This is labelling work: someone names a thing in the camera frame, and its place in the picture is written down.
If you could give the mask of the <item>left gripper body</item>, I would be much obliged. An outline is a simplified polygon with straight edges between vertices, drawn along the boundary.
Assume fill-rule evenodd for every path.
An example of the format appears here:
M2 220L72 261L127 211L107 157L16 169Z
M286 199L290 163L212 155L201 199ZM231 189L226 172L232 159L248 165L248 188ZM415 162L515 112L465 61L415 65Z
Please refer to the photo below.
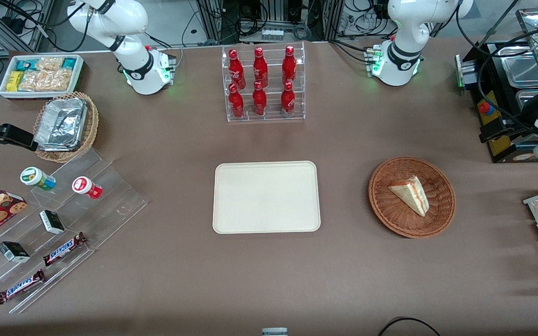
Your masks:
M497 140L503 136L519 136L535 134L538 136L538 128L535 127L535 121L537 117L519 118L523 126L517 123L505 123L510 121L509 119L503 119L502 117L493 117L493 119L480 119L480 141L482 143L489 142L491 140Z

